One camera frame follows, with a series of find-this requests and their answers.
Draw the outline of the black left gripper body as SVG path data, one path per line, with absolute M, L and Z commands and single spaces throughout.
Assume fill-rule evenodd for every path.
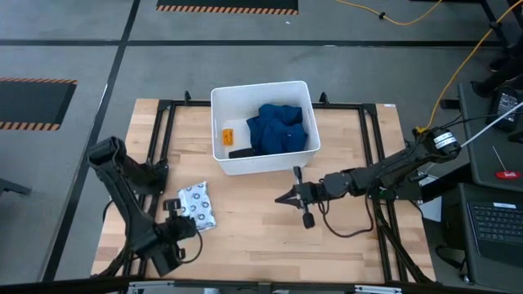
M 186 259 L 185 248 L 178 244 L 182 241 L 181 231 L 184 228 L 190 228 L 184 220 L 184 216 L 177 213 L 181 209 L 179 198 L 166 200 L 163 203 L 163 209 L 168 212 L 168 217 L 156 227 L 159 247 L 154 254 L 154 267 L 160 277 L 189 262 Z

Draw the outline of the dark blue cloth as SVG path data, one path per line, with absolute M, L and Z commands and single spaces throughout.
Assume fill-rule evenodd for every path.
M 308 134 L 301 107 L 264 104 L 246 123 L 255 156 L 302 152 L 306 148 Z

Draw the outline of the white plastic bin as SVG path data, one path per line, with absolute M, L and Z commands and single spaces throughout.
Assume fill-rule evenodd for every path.
M 264 104 L 290 105 L 302 108 L 303 126 L 308 134 L 302 152 L 230 159 L 229 152 L 251 146 L 246 121 L 258 115 Z M 234 144 L 222 144 L 222 130 L 234 130 Z M 233 87 L 218 87 L 211 91 L 212 155 L 228 176 L 291 170 L 304 167 L 320 150 L 320 134 L 312 107 L 308 86 L 303 81 L 270 82 Z

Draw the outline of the white patterned packet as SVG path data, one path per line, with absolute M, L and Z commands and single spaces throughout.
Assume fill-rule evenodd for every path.
M 198 231 L 217 227 L 206 181 L 179 189 L 177 197 L 181 202 L 181 214 L 193 219 Z

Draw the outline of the black floor stand foot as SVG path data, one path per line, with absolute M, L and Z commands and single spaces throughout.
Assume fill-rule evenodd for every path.
M 7 192 L 12 192 L 24 196 L 28 196 L 31 193 L 31 188 L 19 185 L 15 182 L 0 178 L 0 197 Z

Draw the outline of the dark grey side desk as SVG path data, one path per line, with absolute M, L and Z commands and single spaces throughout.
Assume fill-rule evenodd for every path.
M 467 120 L 463 126 L 465 137 L 472 138 L 487 126 L 490 98 L 478 96 L 469 83 L 458 85 L 458 98 L 463 117 Z M 523 143 L 508 140 L 510 134 L 491 127 L 472 143 L 466 146 L 472 179 L 478 185 L 496 189 L 506 189 L 523 193 Z M 503 171 L 492 146 L 495 146 L 508 171 L 520 172 L 516 180 L 500 180 L 496 173 Z

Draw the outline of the black laptop keyboard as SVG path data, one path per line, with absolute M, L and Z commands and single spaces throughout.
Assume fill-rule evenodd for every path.
M 481 256 L 523 268 L 523 205 L 469 201 L 467 213 Z

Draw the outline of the thin white stick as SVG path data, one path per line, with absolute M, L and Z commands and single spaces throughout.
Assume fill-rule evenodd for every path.
M 495 154 L 496 158 L 498 159 L 498 162 L 499 162 L 500 166 L 502 167 L 503 171 L 506 172 L 506 171 L 507 171 L 507 168 L 505 167 L 505 165 L 504 165 L 502 159 L 500 158 L 499 153 L 498 153 L 498 151 L 496 150 L 495 146 L 492 146 L 492 149 L 493 149 L 494 154 Z

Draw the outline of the black hazard-striped floor mat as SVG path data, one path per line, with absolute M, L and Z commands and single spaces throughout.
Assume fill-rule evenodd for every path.
M 0 78 L 0 130 L 59 130 L 77 85 L 75 79 Z
M 157 11 L 298 15 L 298 0 L 157 0 Z

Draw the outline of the white rod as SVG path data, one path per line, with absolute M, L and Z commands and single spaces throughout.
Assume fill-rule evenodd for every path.
M 488 124 L 486 127 L 484 127 L 483 129 L 481 129 L 479 132 L 477 132 L 472 138 L 468 139 L 467 141 L 465 141 L 463 144 L 461 144 L 461 148 L 465 148 L 467 145 L 469 145 L 470 143 L 472 143 L 475 139 L 477 139 L 479 136 L 481 136 L 484 132 L 486 132 L 488 129 L 490 129 L 491 127 L 493 127 L 495 124 L 499 123 L 500 121 L 502 121 L 503 119 L 505 119 L 507 116 L 510 116 L 511 114 L 514 114 L 519 108 L 523 107 L 523 102 L 519 103 L 518 105 L 516 105 L 514 108 L 510 109 L 509 111 L 507 111 L 505 114 L 503 115 L 499 115 L 493 122 L 491 122 L 490 124 Z

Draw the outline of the black labelled power adapter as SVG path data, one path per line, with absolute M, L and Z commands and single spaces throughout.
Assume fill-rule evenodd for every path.
M 505 113 L 514 109 L 518 104 L 523 102 L 523 94 L 511 87 L 500 87 L 496 92 L 490 106 L 490 113 L 492 117 L 490 121 L 493 122 Z M 516 111 L 499 120 L 494 127 L 505 132 L 516 130 L 519 115 Z

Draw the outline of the black diagonal stand leg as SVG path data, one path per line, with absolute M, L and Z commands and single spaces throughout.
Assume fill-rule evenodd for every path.
M 523 59 L 513 59 L 501 66 L 482 82 L 472 81 L 473 91 L 483 97 L 487 97 L 502 85 L 510 84 L 518 78 L 523 77 Z

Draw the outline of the person's shoe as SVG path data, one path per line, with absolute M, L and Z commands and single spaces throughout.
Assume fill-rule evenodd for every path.
M 500 57 L 489 63 L 489 70 L 493 73 L 499 71 L 507 62 L 511 60 L 510 56 Z

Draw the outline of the person's leg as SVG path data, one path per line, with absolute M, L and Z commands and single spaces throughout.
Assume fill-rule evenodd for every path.
M 506 81 L 513 81 L 523 74 L 523 34 L 512 48 L 509 61 L 503 66 Z

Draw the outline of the black metal table frame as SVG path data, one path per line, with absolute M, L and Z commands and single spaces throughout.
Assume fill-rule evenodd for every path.
M 173 122 L 168 158 L 167 190 L 159 196 L 156 220 L 164 221 L 166 199 L 175 198 L 186 186 L 207 181 L 217 227 L 202 233 L 199 258 L 166 275 L 165 279 L 294 283 L 383 283 L 404 280 L 404 265 L 396 262 L 390 244 L 380 252 L 384 237 L 377 229 L 352 238 L 329 232 L 316 206 L 311 207 L 316 226 L 304 229 L 302 214 L 274 199 L 293 185 L 291 171 L 228 176 L 212 156 L 211 109 L 208 101 L 139 99 L 127 131 L 128 154 L 138 162 L 148 155 L 151 132 L 160 119 L 161 155 L 168 119 Z M 304 180 L 318 181 L 324 174 L 364 166 L 403 147 L 396 108 L 383 105 L 315 104 L 321 149 L 303 171 Z M 385 205 L 386 215 L 395 211 L 406 251 L 420 270 L 435 280 L 435 273 L 420 212 L 406 201 Z M 364 197 L 332 201 L 329 224 L 340 234 L 369 227 Z M 104 270 L 124 243 L 124 223 L 111 205 L 106 212 L 92 274 Z

